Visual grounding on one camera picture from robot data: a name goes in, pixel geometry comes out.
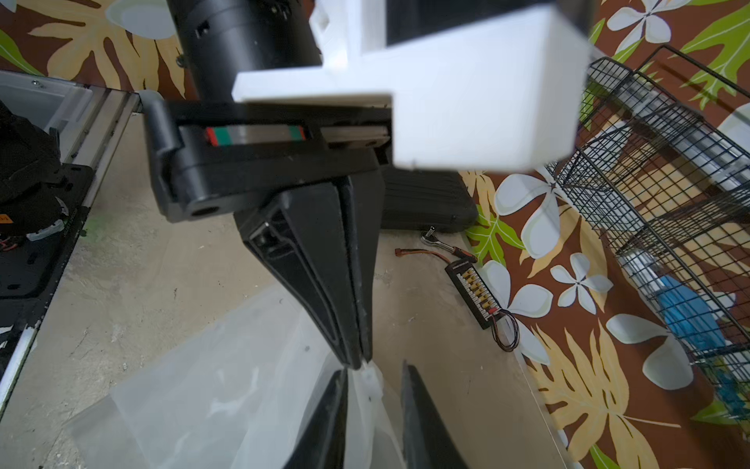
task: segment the wire mesh basket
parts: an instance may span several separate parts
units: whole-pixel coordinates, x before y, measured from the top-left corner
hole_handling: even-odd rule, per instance
[[[750,430],[750,155],[609,58],[589,67],[576,143],[556,183]]]

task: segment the red wire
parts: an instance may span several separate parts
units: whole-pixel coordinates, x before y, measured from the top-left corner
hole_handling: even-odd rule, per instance
[[[451,261],[447,257],[443,256],[439,252],[435,251],[429,251],[427,249],[399,249],[396,248],[395,252],[396,257],[403,257],[408,256],[409,254],[432,254],[433,256],[438,256],[440,259],[442,259],[446,264],[450,264]]]

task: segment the black case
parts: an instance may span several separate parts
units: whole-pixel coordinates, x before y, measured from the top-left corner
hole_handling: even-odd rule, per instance
[[[472,226],[479,213],[458,173],[407,171],[384,167],[385,202],[381,228],[456,233]]]

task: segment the white 3d printed part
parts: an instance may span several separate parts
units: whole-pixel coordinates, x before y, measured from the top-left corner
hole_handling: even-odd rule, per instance
[[[522,171],[573,149],[591,46],[540,4],[386,47],[385,0],[318,0],[322,67],[237,74],[235,101],[393,106],[403,168]]]

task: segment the concrete floor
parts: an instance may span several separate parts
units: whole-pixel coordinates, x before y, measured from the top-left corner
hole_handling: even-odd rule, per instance
[[[66,420],[276,282],[230,216],[169,224],[159,214],[142,116],[127,125],[85,228],[0,421],[2,468],[83,469]],[[380,236],[374,360],[391,395],[407,360],[472,469],[565,467],[518,356],[479,328],[439,260],[393,255],[417,246],[416,233]]]

